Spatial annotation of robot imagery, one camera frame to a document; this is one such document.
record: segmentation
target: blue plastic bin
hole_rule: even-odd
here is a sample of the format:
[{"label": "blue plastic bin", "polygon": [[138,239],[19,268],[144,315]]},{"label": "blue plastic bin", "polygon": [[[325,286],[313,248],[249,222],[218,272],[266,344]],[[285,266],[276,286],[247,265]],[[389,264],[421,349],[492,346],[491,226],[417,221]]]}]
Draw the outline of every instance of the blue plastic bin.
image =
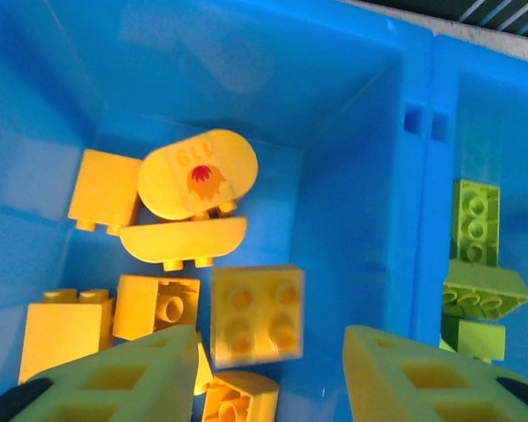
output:
[{"label": "blue plastic bin", "polygon": [[[0,394],[18,379],[26,306],[44,290],[115,294],[122,273],[162,274],[67,219],[83,149],[143,158],[225,127],[249,139],[260,172],[238,210],[246,240],[216,265],[290,262],[307,275],[303,359],[250,370],[280,383],[276,420],[349,420],[346,325],[438,341],[453,177],[509,186],[501,262],[528,282],[528,217],[517,218],[528,173],[515,175],[528,144],[525,155],[514,147],[528,135],[517,127],[528,123],[526,75],[523,63],[327,0],[0,1]],[[503,111],[514,117],[500,131],[490,120]],[[480,161],[453,174],[454,146],[482,159],[504,131],[508,181]],[[210,270],[180,275],[202,280],[207,345]],[[509,320],[516,356],[526,311]],[[528,375],[524,356],[511,366]]]}]

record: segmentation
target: lime green 2x4 brick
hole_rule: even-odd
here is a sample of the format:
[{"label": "lime green 2x4 brick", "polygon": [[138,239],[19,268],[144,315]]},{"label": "lime green 2x4 brick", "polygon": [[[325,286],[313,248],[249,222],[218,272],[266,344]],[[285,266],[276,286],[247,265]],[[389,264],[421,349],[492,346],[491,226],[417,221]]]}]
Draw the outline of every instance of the lime green 2x4 brick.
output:
[{"label": "lime green 2x4 brick", "polygon": [[444,282],[443,313],[491,321],[528,302],[528,288],[516,271],[450,260]]},{"label": "lime green 2x4 brick", "polygon": [[451,257],[465,262],[499,264],[501,191],[469,180],[454,185]]},{"label": "lime green 2x4 brick", "polygon": [[492,360],[504,360],[506,328],[503,325],[444,315],[441,333],[442,339],[460,354],[489,363]]}]

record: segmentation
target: metal grating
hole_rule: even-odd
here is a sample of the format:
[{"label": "metal grating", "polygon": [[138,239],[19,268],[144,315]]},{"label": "metal grating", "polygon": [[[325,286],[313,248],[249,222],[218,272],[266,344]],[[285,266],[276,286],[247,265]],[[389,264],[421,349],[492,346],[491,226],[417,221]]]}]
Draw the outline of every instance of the metal grating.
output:
[{"label": "metal grating", "polygon": [[369,3],[528,37],[528,0],[369,0]]}]

